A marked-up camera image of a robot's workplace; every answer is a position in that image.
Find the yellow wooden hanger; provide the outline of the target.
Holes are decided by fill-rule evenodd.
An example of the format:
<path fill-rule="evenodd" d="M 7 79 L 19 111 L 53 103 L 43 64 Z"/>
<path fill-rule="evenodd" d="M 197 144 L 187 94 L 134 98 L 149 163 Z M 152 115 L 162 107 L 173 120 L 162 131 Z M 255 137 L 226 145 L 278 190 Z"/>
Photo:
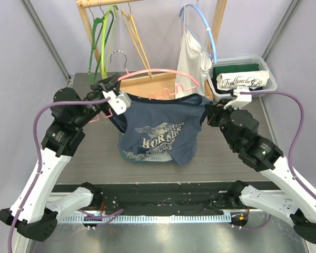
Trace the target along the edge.
<path fill-rule="evenodd" d="M 150 63 L 147 59 L 146 52 L 144 50 L 142 41 L 141 41 L 140 36 L 139 36 L 137 26 L 136 26 L 134 17 L 133 17 L 132 12 L 131 12 L 130 3 L 128 2 L 127 4 L 128 4 L 130 12 L 127 13 L 124 9 L 121 9 L 122 20 L 123 20 L 123 23 L 128 31 L 128 34 L 129 34 L 132 42 L 137 50 L 137 53 L 138 53 L 138 55 L 143 63 L 144 68 L 146 70 L 148 70 L 151 68 Z"/>

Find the pink hanger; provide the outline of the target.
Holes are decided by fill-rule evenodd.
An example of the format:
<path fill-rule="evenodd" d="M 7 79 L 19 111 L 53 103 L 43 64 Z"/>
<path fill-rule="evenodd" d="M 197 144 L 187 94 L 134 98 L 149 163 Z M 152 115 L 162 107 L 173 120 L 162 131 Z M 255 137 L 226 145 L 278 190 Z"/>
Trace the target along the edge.
<path fill-rule="evenodd" d="M 125 69 L 125 73 L 120 74 L 119 91 L 136 97 L 142 97 L 149 100 L 171 100 L 175 99 L 178 93 L 178 88 L 182 91 L 188 91 L 195 87 L 199 87 L 199 83 L 189 75 L 178 70 L 172 69 L 144 69 L 135 72 L 129 72 Z M 100 117 L 111 118 L 116 114 L 108 103 L 105 104 L 106 108 L 102 109 L 91 122 L 98 121 Z"/>

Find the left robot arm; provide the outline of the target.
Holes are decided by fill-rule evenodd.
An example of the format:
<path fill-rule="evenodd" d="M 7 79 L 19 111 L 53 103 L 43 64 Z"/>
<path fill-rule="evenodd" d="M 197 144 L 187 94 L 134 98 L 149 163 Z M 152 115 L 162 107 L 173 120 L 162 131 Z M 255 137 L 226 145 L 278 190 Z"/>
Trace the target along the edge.
<path fill-rule="evenodd" d="M 53 103 L 38 112 L 33 123 L 37 163 L 16 202 L 0 210 L 0 221 L 25 238 L 43 242 L 65 217 L 82 208 L 96 210 L 101 206 L 101 190 L 88 182 L 53 203 L 47 200 L 84 139 L 83 128 L 101 112 L 112 116 L 108 103 L 120 93 L 119 77 L 114 74 L 91 84 L 84 98 L 71 87 L 60 89 Z"/>

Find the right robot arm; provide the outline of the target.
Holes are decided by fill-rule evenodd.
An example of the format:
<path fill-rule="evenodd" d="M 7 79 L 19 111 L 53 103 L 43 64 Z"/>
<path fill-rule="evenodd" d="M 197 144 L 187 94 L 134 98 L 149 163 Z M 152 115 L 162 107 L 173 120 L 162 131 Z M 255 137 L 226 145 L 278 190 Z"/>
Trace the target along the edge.
<path fill-rule="evenodd" d="M 229 148 L 248 167 L 276 184 L 288 200 L 263 193 L 246 182 L 236 181 L 227 192 L 228 204 L 260 209 L 293 227 L 304 240 L 316 245 L 316 188 L 293 168 L 283 151 L 258 134 L 259 123 L 247 110 L 222 104 L 205 106 L 208 125 L 218 127 Z"/>

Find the navy tank top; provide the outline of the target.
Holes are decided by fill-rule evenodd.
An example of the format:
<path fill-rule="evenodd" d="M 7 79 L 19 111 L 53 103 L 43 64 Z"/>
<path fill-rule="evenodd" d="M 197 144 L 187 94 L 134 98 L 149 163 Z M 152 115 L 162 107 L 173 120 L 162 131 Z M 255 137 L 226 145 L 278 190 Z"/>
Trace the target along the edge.
<path fill-rule="evenodd" d="M 199 94 L 175 100 L 149 100 L 129 96 L 131 106 L 111 122 L 123 133 L 120 148 L 139 158 L 171 157 L 179 166 L 188 164 L 197 150 L 197 137 L 212 101 Z"/>

